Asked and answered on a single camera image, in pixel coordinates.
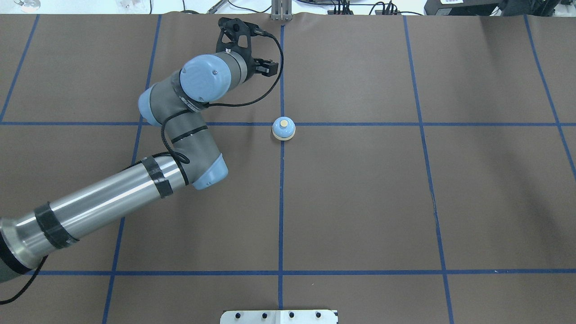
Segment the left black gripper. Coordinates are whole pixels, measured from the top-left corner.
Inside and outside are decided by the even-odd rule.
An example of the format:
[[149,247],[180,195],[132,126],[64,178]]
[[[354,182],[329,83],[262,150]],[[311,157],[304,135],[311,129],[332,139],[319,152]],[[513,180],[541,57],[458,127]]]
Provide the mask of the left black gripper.
[[279,63],[272,60],[250,57],[246,61],[247,75],[250,79],[254,74],[261,74],[266,77],[275,76],[279,72]]

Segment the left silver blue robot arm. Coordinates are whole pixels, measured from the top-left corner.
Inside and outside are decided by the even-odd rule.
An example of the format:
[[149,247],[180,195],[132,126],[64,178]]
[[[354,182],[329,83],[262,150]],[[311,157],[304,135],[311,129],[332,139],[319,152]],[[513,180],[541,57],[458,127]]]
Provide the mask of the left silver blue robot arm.
[[46,256],[88,234],[191,185],[205,189],[228,176],[222,152],[201,112],[251,75],[280,78],[284,59],[244,58],[226,50],[197,56],[140,95],[142,117],[161,128],[165,153],[134,165],[66,197],[47,202],[18,219],[1,219],[1,281],[41,268]]

